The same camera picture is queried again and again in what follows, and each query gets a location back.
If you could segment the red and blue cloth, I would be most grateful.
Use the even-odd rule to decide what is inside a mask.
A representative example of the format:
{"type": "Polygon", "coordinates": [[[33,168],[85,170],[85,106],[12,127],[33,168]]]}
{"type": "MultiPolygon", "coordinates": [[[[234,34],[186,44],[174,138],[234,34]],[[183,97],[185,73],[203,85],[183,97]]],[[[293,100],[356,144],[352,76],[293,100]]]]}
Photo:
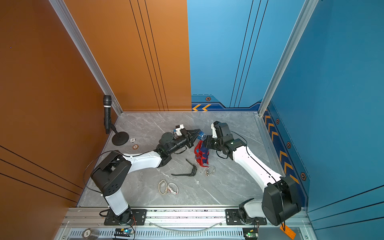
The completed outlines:
{"type": "Polygon", "coordinates": [[[204,142],[200,140],[194,149],[196,162],[203,168],[209,166],[209,150],[204,147],[204,142]]]}

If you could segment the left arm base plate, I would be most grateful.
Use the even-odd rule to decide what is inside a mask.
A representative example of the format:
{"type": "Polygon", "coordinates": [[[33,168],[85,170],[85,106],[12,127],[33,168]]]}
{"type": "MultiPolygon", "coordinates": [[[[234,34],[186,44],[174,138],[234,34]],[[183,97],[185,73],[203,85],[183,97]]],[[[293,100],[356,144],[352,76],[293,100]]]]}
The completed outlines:
{"type": "Polygon", "coordinates": [[[131,210],[127,209],[120,216],[115,215],[112,210],[108,210],[107,214],[104,216],[105,218],[104,225],[105,226],[143,226],[147,217],[147,210],[131,210]]]}

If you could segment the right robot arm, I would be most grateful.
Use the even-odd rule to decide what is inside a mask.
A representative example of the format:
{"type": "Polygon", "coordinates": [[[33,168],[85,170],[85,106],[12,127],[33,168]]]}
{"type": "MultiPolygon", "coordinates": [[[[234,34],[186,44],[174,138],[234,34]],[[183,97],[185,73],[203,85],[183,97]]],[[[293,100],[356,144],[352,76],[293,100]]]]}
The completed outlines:
{"type": "Polygon", "coordinates": [[[243,209],[248,218],[266,218],[272,225],[283,224],[302,210],[297,183],[291,177],[283,177],[259,160],[240,139],[234,140],[208,136],[206,148],[221,151],[243,167],[263,191],[261,201],[250,200],[243,209]]]}

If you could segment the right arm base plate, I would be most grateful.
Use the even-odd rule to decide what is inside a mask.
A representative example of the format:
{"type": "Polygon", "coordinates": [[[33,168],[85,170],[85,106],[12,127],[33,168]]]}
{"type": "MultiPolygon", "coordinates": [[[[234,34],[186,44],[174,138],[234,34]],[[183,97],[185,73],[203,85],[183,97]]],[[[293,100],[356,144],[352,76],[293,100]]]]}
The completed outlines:
{"type": "Polygon", "coordinates": [[[267,225],[267,219],[262,217],[249,217],[245,210],[225,209],[226,222],[229,226],[234,225],[267,225]]]}

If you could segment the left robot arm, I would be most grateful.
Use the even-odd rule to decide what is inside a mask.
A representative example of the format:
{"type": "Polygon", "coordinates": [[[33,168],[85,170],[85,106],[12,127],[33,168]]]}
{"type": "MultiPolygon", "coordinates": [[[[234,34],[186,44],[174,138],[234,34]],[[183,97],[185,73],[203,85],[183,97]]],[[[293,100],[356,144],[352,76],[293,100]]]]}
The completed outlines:
{"type": "Polygon", "coordinates": [[[172,133],[164,133],[155,150],[139,155],[124,155],[119,151],[111,151],[94,168],[91,179],[107,201],[114,216],[123,219],[129,219],[131,216],[130,206],[121,190],[129,173],[165,166],[172,159],[172,154],[184,147],[192,148],[200,132],[200,129],[183,128],[172,133]]]}

